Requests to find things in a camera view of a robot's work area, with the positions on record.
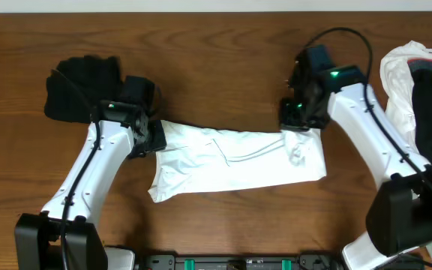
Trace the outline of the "white robot print t-shirt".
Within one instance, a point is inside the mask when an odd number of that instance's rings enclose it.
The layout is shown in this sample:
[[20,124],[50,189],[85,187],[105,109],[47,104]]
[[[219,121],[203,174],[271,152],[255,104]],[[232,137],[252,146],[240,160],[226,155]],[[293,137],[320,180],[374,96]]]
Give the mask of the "white robot print t-shirt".
[[178,194],[238,191],[326,176],[320,132],[215,130],[163,122],[167,146],[156,154],[148,192],[156,203]]

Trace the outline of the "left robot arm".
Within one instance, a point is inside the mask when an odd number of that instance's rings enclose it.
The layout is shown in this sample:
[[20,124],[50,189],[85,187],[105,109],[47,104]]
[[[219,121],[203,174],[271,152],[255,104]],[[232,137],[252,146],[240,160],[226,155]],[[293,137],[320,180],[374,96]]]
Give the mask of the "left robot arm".
[[122,163],[166,148],[161,121],[152,119],[160,89],[127,76],[121,95],[89,106],[91,124],[79,156],[39,214],[22,214],[14,236],[19,269],[135,269],[128,247],[106,246],[101,211]]

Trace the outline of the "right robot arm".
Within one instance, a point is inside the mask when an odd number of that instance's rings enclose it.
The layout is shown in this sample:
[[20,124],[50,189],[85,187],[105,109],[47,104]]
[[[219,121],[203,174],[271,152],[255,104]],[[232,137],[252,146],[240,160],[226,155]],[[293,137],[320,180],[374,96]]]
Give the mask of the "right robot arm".
[[337,67],[323,45],[303,49],[289,78],[294,96],[281,102],[280,126],[322,130],[336,122],[370,170],[377,193],[365,232],[343,248],[347,269],[380,269],[410,251],[432,246],[432,165],[386,118],[355,65]]

